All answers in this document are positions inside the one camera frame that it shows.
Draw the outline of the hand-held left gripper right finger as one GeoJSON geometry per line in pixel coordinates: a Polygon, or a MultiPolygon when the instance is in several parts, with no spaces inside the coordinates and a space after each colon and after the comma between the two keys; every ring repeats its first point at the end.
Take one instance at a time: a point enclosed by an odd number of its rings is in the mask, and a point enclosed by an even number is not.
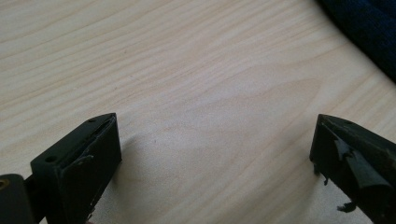
{"type": "Polygon", "coordinates": [[[309,159],[314,173],[350,199],[337,209],[359,208],[374,224],[396,224],[396,144],[360,125],[320,114],[309,159]]]}

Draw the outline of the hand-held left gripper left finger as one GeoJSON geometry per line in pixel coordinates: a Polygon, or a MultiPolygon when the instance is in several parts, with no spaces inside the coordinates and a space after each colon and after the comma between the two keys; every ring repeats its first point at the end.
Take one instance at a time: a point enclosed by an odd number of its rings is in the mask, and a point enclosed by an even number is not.
{"type": "Polygon", "coordinates": [[[86,120],[33,159],[48,224],[85,224],[120,162],[114,113],[86,120]]]}

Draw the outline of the dark blue cloth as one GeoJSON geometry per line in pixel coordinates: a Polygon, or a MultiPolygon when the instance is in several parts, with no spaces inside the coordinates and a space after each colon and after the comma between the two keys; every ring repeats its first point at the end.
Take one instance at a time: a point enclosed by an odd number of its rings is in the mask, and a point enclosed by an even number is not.
{"type": "Polygon", "coordinates": [[[396,0],[317,0],[345,35],[396,83],[396,0]]]}

